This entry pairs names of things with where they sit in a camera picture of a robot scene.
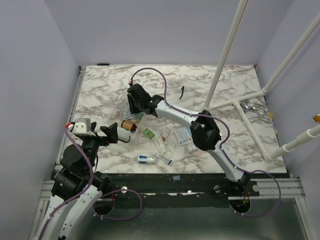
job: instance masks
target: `gray wall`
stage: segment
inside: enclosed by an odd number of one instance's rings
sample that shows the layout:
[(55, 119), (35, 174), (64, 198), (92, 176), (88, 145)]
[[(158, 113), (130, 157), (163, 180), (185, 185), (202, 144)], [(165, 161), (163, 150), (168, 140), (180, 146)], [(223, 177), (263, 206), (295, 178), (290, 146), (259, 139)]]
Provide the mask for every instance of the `gray wall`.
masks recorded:
[(0, 238), (25, 240), (79, 69), (43, 0), (1, 1), (0, 36)]
[[(293, 0), (249, 1), (227, 64), (256, 64)], [(79, 65), (217, 64), (238, 0), (45, 0)]]
[[(273, 37), (257, 66), (263, 86), (297, 40), (320, 12), (319, 0), (296, 0)], [(318, 27), (298, 55), (266, 95), (269, 110), (274, 115), (280, 144), (295, 139), (305, 130), (316, 126), (312, 116), (320, 112), (320, 28)], [(285, 156), (289, 170), (302, 179), (306, 203), (320, 226), (320, 139), (297, 147)]]

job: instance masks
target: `small bottle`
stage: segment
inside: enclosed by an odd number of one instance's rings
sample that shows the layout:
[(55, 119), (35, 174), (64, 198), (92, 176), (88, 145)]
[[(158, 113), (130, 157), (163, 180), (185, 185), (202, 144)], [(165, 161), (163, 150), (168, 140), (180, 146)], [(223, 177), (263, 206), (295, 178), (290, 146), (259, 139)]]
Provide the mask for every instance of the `small bottle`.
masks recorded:
[(162, 161), (164, 161), (164, 162), (165, 162), (166, 164), (168, 164), (168, 165), (171, 165), (171, 164), (173, 163), (172, 160), (170, 160), (170, 159), (162, 156), (160, 153), (157, 153), (157, 154), (155, 155), (155, 157), (158, 158), (158, 159), (161, 159)]
[(154, 156), (136, 156), (135, 159), (140, 164), (156, 164), (158, 159)]
[(131, 138), (131, 131), (129, 130), (126, 130), (122, 127), (118, 127), (117, 129), (117, 132), (118, 132), (118, 139), (119, 140), (122, 140), (124, 142), (129, 142), (130, 141), (130, 138)]
[(132, 121), (123, 120), (121, 123), (121, 127), (123, 129), (129, 130), (131, 132), (135, 132), (137, 129), (137, 125)]

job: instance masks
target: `white marble surface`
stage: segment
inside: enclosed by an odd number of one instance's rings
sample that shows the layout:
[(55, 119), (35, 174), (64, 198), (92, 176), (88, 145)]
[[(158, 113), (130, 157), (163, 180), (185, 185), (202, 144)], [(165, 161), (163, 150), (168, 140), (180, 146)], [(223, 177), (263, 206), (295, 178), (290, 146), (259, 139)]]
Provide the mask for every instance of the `white marble surface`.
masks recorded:
[[(76, 105), (74, 118), (91, 118), (97, 126), (110, 124), (111, 112), (117, 101), (126, 95), (131, 75), (145, 65), (88, 66)], [(216, 71), (216, 66), (153, 65), (163, 72), (168, 81), (168, 100), (181, 107), (201, 111), (208, 89)], [(140, 83), (151, 96), (163, 96), (164, 82), (161, 76), (151, 70), (138, 73), (135, 83)], [(181, 100), (181, 87), (185, 86)], [(252, 65), (226, 66), (221, 74), (212, 103), (228, 100), (232, 97), (250, 94), (261, 89), (255, 69)], [(272, 120), (263, 98), (252, 99), (257, 112), (248, 112), (247, 117), (261, 137), (267, 151), (272, 152), (278, 146)], [(286, 166), (282, 157), (266, 162), (258, 146), (251, 137), (239, 113), (233, 106), (209, 109), (213, 116), (224, 120), (230, 127), (231, 137), (227, 149), (238, 159), (238, 164), (248, 170), (264, 170), (270, 173), (285, 173)], [(103, 173), (223, 173), (216, 161), (201, 150), (187, 154), (186, 148), (178, 146), (175, 130), (181, 126), (168, 119), (144, 116), (142, 128), (149, 128), (156, 137), (149, 140), (142, 132), (135, 142), (111, 144), (100, 147), (97, 169)], [(223, 125), (218, 123), (222, 139), (226, 136)], [(157, 137), (164, 136), (171, 166), (159, 161), (155, 165), (141, 165), (134, 160), (137, 155), (154, 156), (158, 149), (153, 143)]]

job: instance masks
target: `metal frame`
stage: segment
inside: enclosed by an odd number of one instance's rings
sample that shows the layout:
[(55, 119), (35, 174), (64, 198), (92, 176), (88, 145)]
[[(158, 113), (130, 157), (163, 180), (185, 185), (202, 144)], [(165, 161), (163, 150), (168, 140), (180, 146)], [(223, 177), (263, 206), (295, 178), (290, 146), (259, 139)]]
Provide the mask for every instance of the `metal frame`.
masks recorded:
[(306, 236), (309, 240), (318, 240), (316, 228), (310, 213), (307, 208), (307, 204), (304, 198), (296, 198), (295, 199), (298, 211), (300, 213), (302, 224), (306, 233)]
[[(81, 86), (82, 86), (82, 83), (83, 83), (83, 80), (84, 80), (84, 77), (85, 77), (85, 73), (86, 73), (86, 68), (87, 67), (86, 66), (80, 66), (79, 68), (80, 68), (79, 77), (78, 77), (78, 81), (76, 83), (76, 87), (75, 87), (75, 91), (74, 91), (74, 95), (73, 95), (73, 98), (72, 98), (72, 103), (71, 103), (71, 107), (70, 107), (70, 111), (69, 111), (66, 123), (69, 123), (73, 119), (73, 117), (75, 115), (75, 108), (76, 108), (77, 103), (78, 103), (79, 94), (80, 94)], [(66, 135), (63, 135), (62, 141), (61, 141), (61, 145), (60, 145), (60, 148), (59, 148), (59, 152), (58, 152), (58, 155), (56, 157), (56, 165), (54, 167), (55, 170), (56, 170), (56, 166), (60, 165), (59, 161), (60, 161), (60, 159), (62, 157), (63, 149), (64, 149), (64, 146), (66, 144), (66, 139), (67, 139)], [(46, 184), (46, 182), (48, 182), (48, 181), (44, 181), (44, 183), (43, 183), (41, 193), (43, 193), (43, 191), (46, 191), (46, 186), (48, 185), (48, 184)], [(36, 211), (35, 211), (35, 216), (34, 216), (34, 219), (33, 219), (33, 223), (32, 223), (30, 234), (29, 234), (29, 238), (28, 238), (29, 240), (32, 240), (34, 238), (34, 236), (36, 235), (37, 229), (40, 227), (40, 225), (42, 223), (42, 220), (44, 219), (46, 210), (47, 210), (48, 205), (49, 205), (49, 201), (50, 201), (50, 197), (46, 198), (46, 199), (42, 199), (41, 194), (40, 194), (38, 206), (37, 206)]]
[[(205, 174), (205, 173), (198, 173), (196, 175), (204, 175), (205, 177), (207, 177), (208, 175), (212, 175), (214, 176), (216, 173), (213, 174)], [(109, 174), (111, 176), (111, 178), (113, 179), (114, 176), (118, 176), (118, 178), (123, 177), (124, 174)], [(140, 182), (143, 182), (143, 178), (141, 178), (141, 174), (126, 174), (127, 176), (131, 175), (134, 176), (136, 175), (137, 179), (140, 180)], [(144, 174), (146, 176), (146, 178), (150, 178), (150, 176), (159, 176), (159, 178), (162, 178), (163, 176), (173, 176), (176, 174)], [(278, 192), (278, 187), (275, 184), (273, 179), (270, 178), (255, 178), (252, 179), (253, 182), (256, 182), (256, 185), (258, 186), (258, 188), (255, 188), (260, 195), (257, 196), (250, 196), (251, 200), (264, 200), (264, 199), (277, 199), (279, 197), (279, 192)], [(280, 185), (281, 188), (281, 198), (282, 199), (303, 199), (306, 197), (304, 188), (302, 186), (302, 183), (300, 181), (299, 178), (277, 178), (277, 181)], [(44, 181), (43, 182), (43, 186), (41, 189), (41, 193), (40, 193), (40, 201), (49, 201), (50, 200), (50, 196), (51, 196), (51, 189), (54, 185), (54, 181), (53, 180), (48, 180), (48, 181)], [(187, 189), (191, 189), (192, 186), (190, 186), (189, 188), (181, 188), (182, 192), (184, 193), (189, 193), (189, 194), (201, 194), (202, 192), (204, 192), (205, 190), (196, 190), (196, 191), (192, 191), (192, 192), (188, 192)], [(147, 191), (147, 192), (143, 192), (141, 194), (144, 195), (156, 195), (157, 193), (155, 191)], [(242, 197), (237, 197), (237, 196), (229, 196), (228, 197), (229, 200), (241, 200), (243, 199)]]
[[(224, 49), (222, 51), (222, 55), (221, 55), (221, 57), (219, 59), (216, 72), (215, 72), (214, 77), (212, 79), (212, 84), (210, 86), (210, 89), (208, 91), (207, 97), (205, 99), (205, 103), (204, 103), (204, 108), (205, 109), (208, 109), (208, 107), (210, 105), (211, 99), (213, 97), (214, 91), (216, 89), (217, 83), (218, 83), (219, 78), (220, 78), (220, 74), (222, 72), (223, 66), (225, 65), (225, 62), (226, 62), (226, 59), (227, 59), (227, 56), (228, 56), (228, 52), (229, 51), (227, 51), (227, 50), (230, 49), (231, 46), (232, 46), (233, 40), (234, 40), (234, 38), (236, 36), (238, 26), (239, 26), (239, 24), (241, 22), (241, 19), (242, 19), (242, 16), (243, 16), (244, 12), (245, 12), (247, 4), (248, 4), (248, 1), (245, 1), (245, 0), (240, 0), (239, 1), (239, 5), (238, 5), (237, 11), (235, 13), (232, 25), (230, 27), (230, 31), (229, 31), (228, 37), (227, 37), (227, 39), (225, 41), (225, 45), (224, 45)], [(268, 91), (271, 88), (271, 86), (277, 80), (279, 75), (287, 67), (287, 65), (294, 58), (294, 56), (299, 51), (299, 49), (305, 44), (305, 42), (308, 40), (308, 38), (311, 36), (311, 34), (314, 32), (314, 30), (318, 27), (319, 24), (320, 24), (320, 13), (318, 13), (318, 15), (313, 19), (313, 21), (307, 27), (305, 32), (302, 34), (302, 36), (296, 42), (294, 47), (291, 49), (291, 51), (288, 53), (288, 55), (282, 61), (282, 63), (278, 67), (278, 69), (275, 71), (275, 73), (272, 75), (272, 77), (269, 79), (269, 81), (266, 83), (266, 85), (261, 90), (259, 90), (258, 92), (254, 92), (254, 93), (251, 93), (251, 94), (244, 95), (244, 96), (238, 96), (238, 97), (235, 97), (233, 99), (229, 99), (227, 101), (223, 101), (223, 102), (220, 102), (218, 104), (214, 104), (214, 105), (210, 106), (211, 109), (216, 109), (216, 108), (223, 107), (223, 106), (234, 105), (234, 107), (238, 110), (238, 112), (239, 112), (242, 120), (244, 121), (246, 127), (248, 128), (251, 136), (253, 137), (255, 143), (259, 147), (259, 149), (260, 149), (260, 151), (262, 153), (262, 156), (263, 156), (263, 158), (265, 159), (266, 162), (270, 162), (273, 159), (275, 159), (276, 157), (280, 157), (280, 156), (283, 156), (283, 155), (289, 153), (290, 151), (292, 151), (294, 149), (294, 147), (292, 147), (291, 149), (286, 149), (286, 145), (283, 145), (279, 149), (276, 150), (277, 152), (272, 152), (271, 154), (269, 154), (267, 152), (266, 148), (264, 147), (264, 145), (262, 144), (258, 134), (256, 133), (256, 131), (252, 127), (251, 122), (249, 121), (249, 119), (247, 118), (246, 114), (244, 114), (242, 108), (240, 107), (240, 101), (249, 100), (249, 99), (265, 96), (268, 93)], [(320, 129), (318, 128), (317, 131), (315, 131), (315, 135), (312, 135), (312, 134), (310, 135), (310, 138), (308, 139), (308, 141), (314, 139), (315, 137), (319, 137), (319, 131), (320, 131)], [(302, 142), (299, 142), (299, 144), (297, 144), (297, 145), (301, 145), (301, 144), (304, 144), (306, 142), (307, 141), (302, 141)]]

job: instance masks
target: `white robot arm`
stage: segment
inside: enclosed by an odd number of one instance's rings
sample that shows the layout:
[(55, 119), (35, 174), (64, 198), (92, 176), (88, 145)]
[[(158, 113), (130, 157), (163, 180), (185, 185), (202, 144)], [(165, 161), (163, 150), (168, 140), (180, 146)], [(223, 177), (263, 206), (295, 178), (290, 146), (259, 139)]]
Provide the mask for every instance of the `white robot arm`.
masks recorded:
[(45, 226), (45, 224), (49, 218), (49, 214), (57, 206), (59, 206), (60, 204), (62, 204), (64, 202), (64, 200), (57, 195), (51, 196), (49, 207), (45, 213), (44, 219), (38, 229), (38, 232), (34, 236), (33, 240), (39, 240), (39, 239), (57, 240), (59, 237), (59, 233), (61, 231), (61, 228), (63, 227), (64, 222), (66, 220), (66, 217), (67, 217), (70, 209), (75, 205), (76, 201), (77, 200), (75, 199), (75, 200), (67, 203), (66, 205), (62, 206), (61, 208), (59, 208), (59, 210), (54, 214), (52, 219), (50, 219), (50, 221)]
[[(174, 106), (175, 108), (181, 109), (184, 112), (188, 112), (191, 115), (192, 114), (197, 114), (198, 112), (195, 111), (190, 111), (187, 109), (184, 109), (179, 106)], [(165, 118), (165, 119), (170, 119), (174, 122), (177, 122), (181, 124), (184, 127), (190, 128), (193, 122), (197, 120), (197, 117), (195, 116), (187, 116), (185, 114), (182, 114), (171, 107), (169, 107), (164, 100), (160, 101), (157, 104), (157, 108), (155, 109), (155, 112), (159, 118)], [(228, 180), (232, 182), (238, 182), (239, 180), (242, 179), (244, 172), (235, 168), (233, 165), (230, 164), (226, 156), (223, 154), (221, 149), (218, 147), (215, 149), (208, 149), (207, 152), (215, 159), (215, 161), (220, 165), (220, 167), (223, 169), (225, 176)], [(230, 155), (231, 160), (235, 162), (235, 159)]]

